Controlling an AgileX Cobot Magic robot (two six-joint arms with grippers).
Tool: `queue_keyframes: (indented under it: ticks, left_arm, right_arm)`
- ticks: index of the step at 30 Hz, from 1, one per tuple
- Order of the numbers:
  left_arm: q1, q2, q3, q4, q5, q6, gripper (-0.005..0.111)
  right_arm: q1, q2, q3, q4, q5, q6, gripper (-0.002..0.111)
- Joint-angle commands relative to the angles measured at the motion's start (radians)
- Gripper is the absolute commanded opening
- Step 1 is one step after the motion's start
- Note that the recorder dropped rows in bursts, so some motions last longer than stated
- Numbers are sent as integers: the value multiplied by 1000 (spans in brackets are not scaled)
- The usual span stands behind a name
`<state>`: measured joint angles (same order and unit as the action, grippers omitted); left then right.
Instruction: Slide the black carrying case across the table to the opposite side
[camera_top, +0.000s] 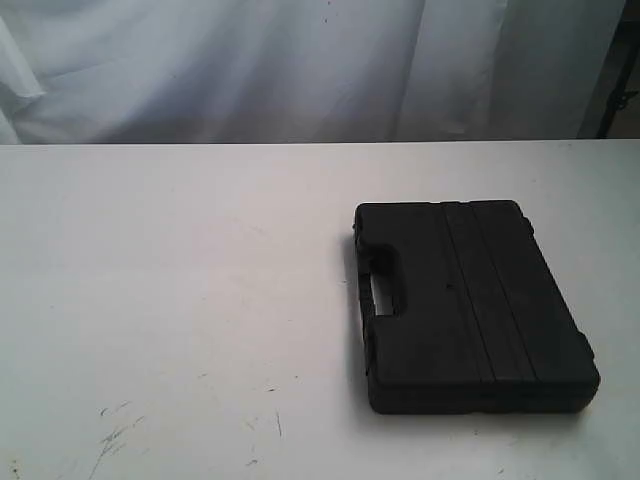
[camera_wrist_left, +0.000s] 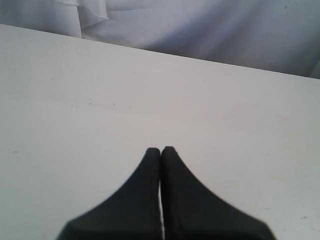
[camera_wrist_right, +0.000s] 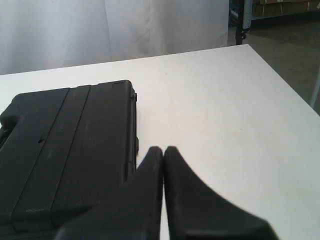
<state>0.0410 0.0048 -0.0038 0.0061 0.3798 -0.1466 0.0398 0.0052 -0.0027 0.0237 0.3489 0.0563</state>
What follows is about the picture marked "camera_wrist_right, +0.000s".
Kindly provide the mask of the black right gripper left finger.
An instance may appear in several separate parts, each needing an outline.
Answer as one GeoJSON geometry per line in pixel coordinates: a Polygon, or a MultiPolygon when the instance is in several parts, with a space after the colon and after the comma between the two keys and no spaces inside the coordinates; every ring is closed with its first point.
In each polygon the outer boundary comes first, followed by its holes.
{"type": "Polygon", "coordinates": [[[133,176],[110,199],[60,228],[57,240],[158,240],[163,152],[148,149],[133,176]]]}

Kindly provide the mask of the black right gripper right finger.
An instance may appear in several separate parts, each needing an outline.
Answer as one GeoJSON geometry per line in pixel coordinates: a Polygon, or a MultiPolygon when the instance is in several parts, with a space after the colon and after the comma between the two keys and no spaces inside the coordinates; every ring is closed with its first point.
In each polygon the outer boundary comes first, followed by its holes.
{"type": "Polygon", "coordinates": [[[208,187],[175,146],[164,153],[164,191],[172,240],[277,240],[264,219],[208,187]]]}

